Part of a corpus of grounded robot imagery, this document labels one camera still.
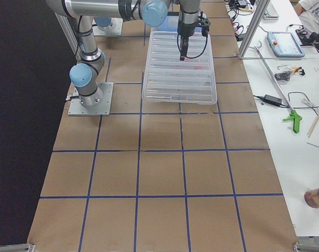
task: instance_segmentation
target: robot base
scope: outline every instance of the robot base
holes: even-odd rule
[[[115,21],[112,27],[107,27],[106,30],[100,30],[97,26],[93,26],[93,34],[96,37],[119,37],[122,34],[122,25],[123,19],[122,18],[114,18],[112,19]]]
[[[114,83],[105,82],[98,83],[98,88],[100,88],[103,92],[103,97],[101,102],[98,105],[92,107],[84,107],[79,99],[72,99],[68,115],[69,116],[109,116],[111,111],[111,102],[113,95],[113,87]],[[78,92],[75,89],[73,92],[73,96],[78,96]]]

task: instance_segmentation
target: person's arm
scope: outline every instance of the person's arm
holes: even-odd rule
[[[302,5],[300,5],[300,4],[296,4],[295,6],[294,6],[294,9],[295,9],[295,12],[296,12],[296,14],[299,16],[299,15],[301,15],[304,11],[306,11],[306,9],[304,9],[303,7],[302,7]]]

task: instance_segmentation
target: blue joint cap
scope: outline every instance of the blue joint cap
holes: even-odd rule
[[[70,70],[70,79],[77,88],[85,87],[92,79],[91,67],[84,63],[73,66]]]
[[[100,27],[107,27],[111,24],[111,17],[94,17],[95,23]]]
[[[142,19],[151,27],[160,26],[168,14],[168,7],[161,0],[149,1],[142,9]]]

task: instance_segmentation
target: plastic tray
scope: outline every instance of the plastic tray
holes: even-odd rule
[[[191,36],[188,56],[199,55],[205,40],[201,33]],[[177,32],[151,32],[142,98],[157,102],[215,104],[217,93],[210,37],[200,57],[180,61],[179,56]]]

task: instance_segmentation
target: black wall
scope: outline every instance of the black wall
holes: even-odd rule
[[[0,0],[0,245],[27,241],[75,63],[44,0]]]

